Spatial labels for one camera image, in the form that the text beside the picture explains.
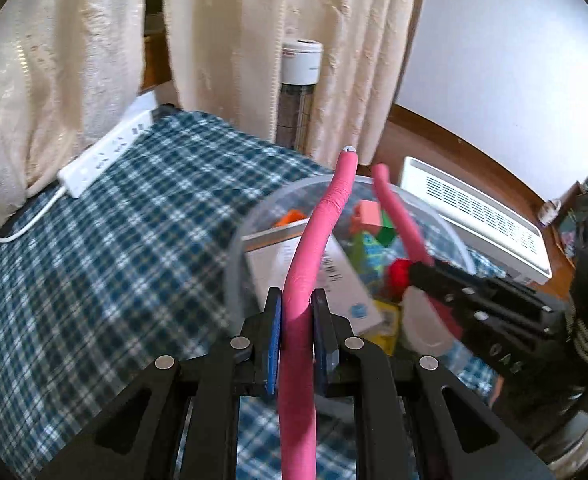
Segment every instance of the orange block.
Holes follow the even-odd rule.
[[[303,218],[307,218],[301,211],[298,209],[290,209],[282,216],[282,218],[274,224],[274,227],[282,227],[283,225],[291,224],[292,222],[298,222]]]

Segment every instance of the metal screw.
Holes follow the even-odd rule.
[[[424,355],[418,359],[418,364],[420,364],[421,368],[424,368],[425,370],[436,370],[436,368],[439,367],[438,360],[431,355]]]
[[[161,355],[156,358],[154,364],[159,370],[169,370],[174,366],[174,358],[171,355]]]
[[[363,348],[363,345],[365,345],[365,343],[360,337],[352,336],[345,340],[345,346],[350,350],[360,350]]]
[[[250,346],[250,340],[242,335],[236,336],[229,343],[232,345],[232,348],[236,348],[237,350],[243,350]]]

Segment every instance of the green block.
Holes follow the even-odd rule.
[[[389,219],[388,214],[385,213],[385,211],[382,211],[381,213],[383,217],[383,226],[376,235],[376,240],[378,240],[378,243],[383,247],[389,247],[394,241],[394,238],[396,238],[396,231],[394,231],[394,225]]]
[[[370,233],[362,231],[352,238],[350,262],[357,274],[383,273],[383,248]]]

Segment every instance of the white cable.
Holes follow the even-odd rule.
[[[39,212],[36,213],[36,215],[34,215],[34,218],[27,222],[27,224],[24,225],[23,228],[15,232],[12,236],[8,236],[7,238],[0,238],[0,244],[7,244],[8,242],[13,242],[17,238],[23,236],[27,231],[29,231],[34,226],[34,224],[36,224],[36,222],[38,222],[42,218],[43,215],[45,215],[47,211],[49,211],[52,208],[52,206],[56,203],[56,201],[59,198],[65,195],[65,192],[66,189],[63,186],[59,187],[56,190],[54,196],[50,198],[50,201],[46,203],[45,207],[43,207],[43,209],[41,209]]]

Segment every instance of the white heater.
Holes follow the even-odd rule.
[[[425,200],[464,243],[517,282],[543,284],[552,277],[540,230],[485,193],[411,156],[403,163],[401,188]]]

